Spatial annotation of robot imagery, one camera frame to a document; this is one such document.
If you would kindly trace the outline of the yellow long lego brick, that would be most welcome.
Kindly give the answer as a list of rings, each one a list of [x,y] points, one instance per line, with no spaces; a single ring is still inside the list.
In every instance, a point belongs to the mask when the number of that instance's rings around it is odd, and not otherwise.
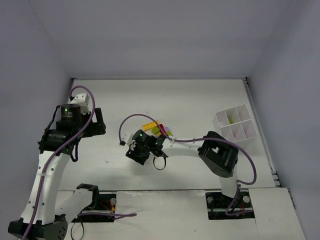
[[[157,127],[159,124],[160,124],[160,122],[158,120],[156,122],[153,121],[153,122],[144,124],[142,126],[142,130],[143,131],[150,131],[152,128]]]

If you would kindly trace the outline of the dark green lego brick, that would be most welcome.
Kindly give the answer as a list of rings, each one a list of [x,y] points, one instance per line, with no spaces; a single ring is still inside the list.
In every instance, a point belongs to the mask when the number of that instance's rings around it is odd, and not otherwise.
[[[228,119],[228,122],[229,122],[230,125],[234,123],[233,120],[230,117],[228,117],[227,119]]]

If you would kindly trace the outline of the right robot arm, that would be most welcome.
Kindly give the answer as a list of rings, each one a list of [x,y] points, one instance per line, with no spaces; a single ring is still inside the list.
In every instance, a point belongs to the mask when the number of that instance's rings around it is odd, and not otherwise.
[[[200,140],[178,142],[164,135],[154,137],[139,129],[135,134],[124,132],[120,142],[128,146],[125,156],[144,165],[148,159],[194,157],[201,159],[209,170],[219,177],[221,193],[233,198],[237,192],[237,162],[239,150],[219,141]]]

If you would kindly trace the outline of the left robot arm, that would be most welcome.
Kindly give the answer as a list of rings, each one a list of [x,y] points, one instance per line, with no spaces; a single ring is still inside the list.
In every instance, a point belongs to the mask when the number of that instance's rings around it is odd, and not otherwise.
[[[39,144],[39,162],[27,205],[18,220],[9,223],[8,233],[21,240],[63,240],[68,225],[86,208],[99,203],[97,185],[81,183],[62,205],[56,206],[63,172],[76,162],[82,138],[104,135],[106,125],[100,108],[67,103],[58,107],[61,119],[47,127]]]

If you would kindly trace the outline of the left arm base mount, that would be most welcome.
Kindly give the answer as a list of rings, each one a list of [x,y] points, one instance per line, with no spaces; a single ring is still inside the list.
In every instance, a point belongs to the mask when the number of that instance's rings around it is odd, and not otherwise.
[[[75,224],[79,223],[82,229],[82,235],[79,238],[82,240],[85,236],[84,223],[113,223],[116,220],[123,218],[136,217],[137,213],[116,213],[117,194],[100,193],[97,185],[81,183],[76,187],[77,190],[88,190],[92,192],[92,202],[89,206],[85,207],[80,213],[72,220],[70,230],[70,238],[75,240],[73,236]]]

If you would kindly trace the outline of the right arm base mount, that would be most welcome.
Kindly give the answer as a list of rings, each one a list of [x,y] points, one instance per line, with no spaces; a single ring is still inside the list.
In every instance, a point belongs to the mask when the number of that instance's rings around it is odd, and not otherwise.
[[[254,219],[255,213],[248,190],[241,190],[232,206],[232,197],[221,192],[206,192],[207,215],[210,221]]]

